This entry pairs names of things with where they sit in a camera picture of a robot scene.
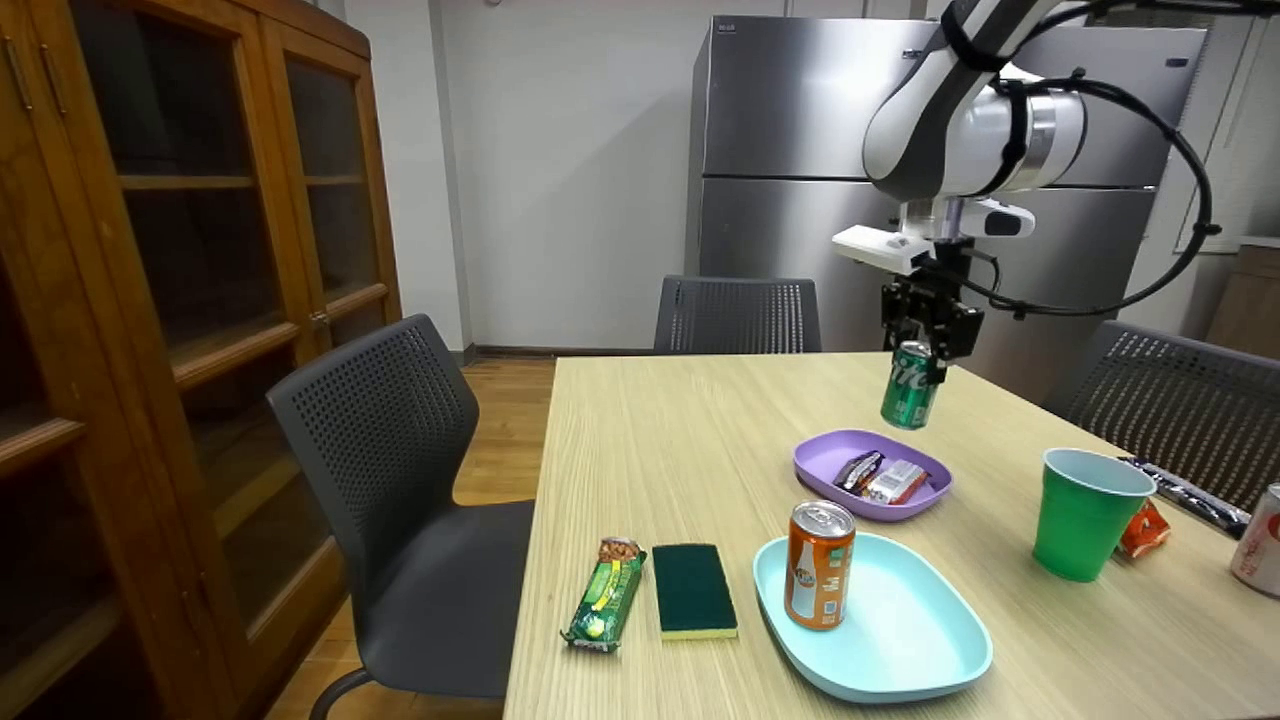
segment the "green plastic cup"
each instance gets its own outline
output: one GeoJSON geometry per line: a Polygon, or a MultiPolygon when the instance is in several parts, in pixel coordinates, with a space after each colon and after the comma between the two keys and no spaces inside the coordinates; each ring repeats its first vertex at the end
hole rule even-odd
{"type": "Polygon", "coordinates": [[[1155,480],[1115,457],[1070,447],[1046,450],[1032,555],[1055,575],[1096,580],[1125,525],[1153,492],[1155,480]]]}

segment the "chair backrest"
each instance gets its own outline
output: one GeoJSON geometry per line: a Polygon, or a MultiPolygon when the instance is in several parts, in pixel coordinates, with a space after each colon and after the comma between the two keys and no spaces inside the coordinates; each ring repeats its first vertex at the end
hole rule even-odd
{"type": "Polygon", "coordinates": [[[808,279],[667,275],[653,348],[668,355],[820,352],[818,293],[808,279]]]}
{"type": "Polygon", "coordinates": [[[435,512],[479,405],[426,315],[413,315],[308,363],[266,398],[347,561],[351,592],[383,571],[435,512]]]}
{"type": "Polygon", "coordinates": [[[1117,322],[1046,409],[1252,511],[1280,482],[1280,363],[1117,322]]]}

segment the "orange snack packet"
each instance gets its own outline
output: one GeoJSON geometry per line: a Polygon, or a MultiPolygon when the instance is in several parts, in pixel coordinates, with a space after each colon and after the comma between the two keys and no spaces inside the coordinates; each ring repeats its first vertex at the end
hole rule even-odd
{"type": "Polygon", "coordinates": [[[1151,498],[1147,498],[1142,502],[1142,509],[1133,516],[1133,520],[1129,520],[1124,534],[1120,536],[1117,550],[1125,557],[1137,560],[1152,548],[1165,544],[1166,538],[1169,538],[1169,521],[1160,515],[1151,498]]]}

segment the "wooden floor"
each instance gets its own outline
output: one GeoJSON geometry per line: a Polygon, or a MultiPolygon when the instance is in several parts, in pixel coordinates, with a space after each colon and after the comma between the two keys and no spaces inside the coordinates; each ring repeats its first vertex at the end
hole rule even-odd
{"type": "MultiPolygon", "coordinates": [[[[463,505],[532,498],[538,489],[553,360],[480,360],[465,373],[480,400],[480,425],[458,474],[463,505]]],[[[268,712],[268,720],[305,720],[329,683],[360,667],[349,601],[268,712]]],[[[339,700],[332,720],[480,720],[502,717],[500,702],[419,696],[369,684],[339,700]]]]}

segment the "gray chair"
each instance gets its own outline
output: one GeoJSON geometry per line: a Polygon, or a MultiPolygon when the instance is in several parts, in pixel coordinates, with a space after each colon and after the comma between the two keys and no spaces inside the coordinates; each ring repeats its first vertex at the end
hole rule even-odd
{"type": "Polygon", "coordinates": [[[806,279],[667,275],[653,348],[663,355],[820,352],[818,293],[806,279]]]}
{"type": "Polygon", "coordinates": [[[1280,479],[1280,363],[1106,322],[1044,407],[1252,511],[1280,479]]]}
{"type": "Polygon", "coordinates": [[[369,680],[503,697],[534,503],[454,505],[480,413],[431,320],[344,345],[268,401],[346,559],[364,661],[321,693],[312,720],[369,680]]]}

